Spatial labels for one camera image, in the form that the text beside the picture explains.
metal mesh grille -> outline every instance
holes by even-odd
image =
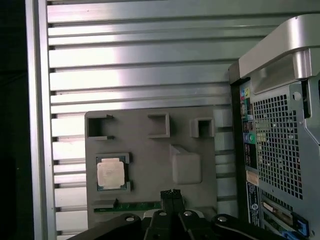
[[[280,199],[276,198],[275,196],[272,196],[271,194],[267,193],[266,191],[261,191],[261,192],[268,199],[275,202],[276,204],[279,204],[280,206],[284,207],[285,209],[288,209],[291,212],[294,210],[294,208],[291,205],[285,203],[284,201],[281,201]]]
[[[296,111],[287,95],[253,104],[260,179],[303,199]]]

dark background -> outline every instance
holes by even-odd
[[[1,0],[0,238],[8,240],[34,239],[25,19],[24,0]]]

sticker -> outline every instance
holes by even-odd
[[[259,176],[252,171],[246,171],[246,181],[259,186]]]
[[[260,226],[260,211],[259,211],[259,189],[250,182],[246,182],[246,196],[248,206],[249,223]]]
[[[245,99],[250,98],[250,87],[247,87],[244,89],[244,98]]]
[[[241,100],[245,99],[245,90],[244,89],[241,89],[241,91],[240,91],[240,99]]]

connector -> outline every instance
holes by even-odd
[[[301,236],[296,231],[283,231],[281,234],[282,237],[289,240],[306,240],[305,237]]]
[[[304,219],[302,216],[299,216],[295,212],[291,213],[292,215],[292,228],[305,236],[306,238],[309,237],[309,222]]]

metal slat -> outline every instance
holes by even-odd
[[[135,46],[70,48],[49,51],[50,68],[219,61],[241,57],[258,39],[172,42]]]
[[[143,32],[163,32],[163,31],[188,31],[196,29],[242,29],[246,28],[260,31],[258,28],[276,28],[278,25],[288,20],[290,16],[273,16],[273,17],[236,17],[224,19],[210,20],[166,20],[166,21],[149,21],[149,22],[126,22],[117,24],[90,24],[80,26],[54,26],[48,29],[50,38],[72,36],[89,36],[89,35],[104,35],[104,34],[128,34],[128,33],[143,33]]]
[[[217,175],[235,173],[236,165],[235,163],[218,164],[215,166],[215,170]]]
[[[85,141],[56,141],[52,143],[53,160],[84,159],[86,157]]]
[[[85,173],[55,175],[54,184],[78,184],[86,182]]]
[[[56,188],[54,195],[57,208],[87,205],[87,190],[85,187]]]
[[[216,184],[217,184],[217,197],[237,195],[237,186],[236,186],[235,177],[217,178]]]
[[[320,9],[318,2],[292,0],[281,7],[278,0],[224,0],[217,4],[211,0],[142,1],[69,5],[49,5],[48,23],[181,18],[199,16],[232,16],[311,12]]]
[[[87,102],[111,102],[111,101],[133,101],[143,99],[159,99],[174,97],[201,97],[201,96],[223,96],[229,95],[230,88],[227,84],[199,84],[194,85],[169,85],[162,87],[144,87],[141,89],[105,90],[66,93],[51,96],[51,104],[73,104]]]
[[[232,127],[232,111],[231,107],[223,109],[215,109],[213,111],[214,126],[216,128]]]
[[[87,211],[62,211],[55,214],[57,231],[80,232],[88,229]]]
[[[51,91],[227,82],[230,64],[134,67],[50,73]]]
[[[175,30],[167,32],[131,33],[131,34],[106,34],[91,36],[65,36],[51,37],[48,40],[50,46],[97,44],[97,43],[128,43],[141,41],[163,40],[197,40],[217,38],[243,38],[264,37],[271,33],[273,26],[257,29],[207,29],[207,30]]]
[[[60,164],[54,165],[53,171],[55,174],[80,173],[86,172],[86,164]]]
[[[234,134],[232,131],[217,132],[214,137],[214,149],[216,152],[233,150],[234,145]]]
[[[231,153],[231,154],[224,154],[224,155],[216,155],[215,156],[215,164],[231,164],[235,162],[236,156]]]
[[[88,111],[120,110],[120,109],[147,109],[147,108],[171,108],[205,105],[230,105],[230,96],[207,96],[207,97],[181,97],[157,100],[120,101],[102,103],[84,103],[71,105],[54,105],[51,107],[52,114],[85,113]]]
[[[51,128],[53,137],[84,135],[85,117],[54,118]]]

